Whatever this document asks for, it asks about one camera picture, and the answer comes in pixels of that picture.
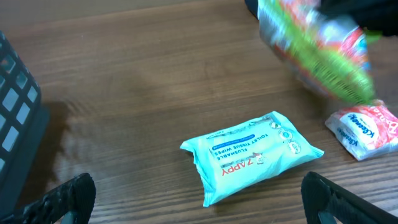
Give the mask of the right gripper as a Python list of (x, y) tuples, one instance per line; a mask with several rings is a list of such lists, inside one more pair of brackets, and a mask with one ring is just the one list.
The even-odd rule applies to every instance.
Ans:
[(397, 36), (397, 0), (321, 0), (318, 10), (330, 17), (348, 15), (362, 28)]

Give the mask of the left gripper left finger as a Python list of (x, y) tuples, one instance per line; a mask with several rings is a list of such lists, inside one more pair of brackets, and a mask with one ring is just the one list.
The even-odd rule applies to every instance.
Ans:
[(88, 224), (94, 208), (96, 187), (82, 173), (47, 192), (42, 198), (1, 217), (1, 224), (50, 224), (57, 221)]

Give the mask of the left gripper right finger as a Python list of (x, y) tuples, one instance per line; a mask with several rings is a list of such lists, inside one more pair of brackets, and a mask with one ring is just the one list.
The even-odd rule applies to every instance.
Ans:
[(301, 184), (308, 224), (396, 224), (397, 217), (358, 197), (316, 172)]

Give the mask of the Haribo candy bag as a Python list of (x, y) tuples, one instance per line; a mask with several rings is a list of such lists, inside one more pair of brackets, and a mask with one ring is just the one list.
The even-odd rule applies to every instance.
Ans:
[(313, 91), (370, 104), (376, 94), (365, 33), (352, 18), (328, 18), (319, 6), (319, 1), (260, 0), (261, 39)]

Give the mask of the Kleenex tissue pack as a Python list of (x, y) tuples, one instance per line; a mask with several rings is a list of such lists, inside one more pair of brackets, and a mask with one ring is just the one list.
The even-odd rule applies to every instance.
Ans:
[(397, 117), (382, 100), (334, 112), (325, 125), (358, 161), (397, 151)]

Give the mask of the teal wet wipes pack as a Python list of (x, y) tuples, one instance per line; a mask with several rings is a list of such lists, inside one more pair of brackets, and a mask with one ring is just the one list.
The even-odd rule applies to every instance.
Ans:
[(186, 140), (180, 147), (193, 154), (204, 207), (324, 155), (276, 111)]

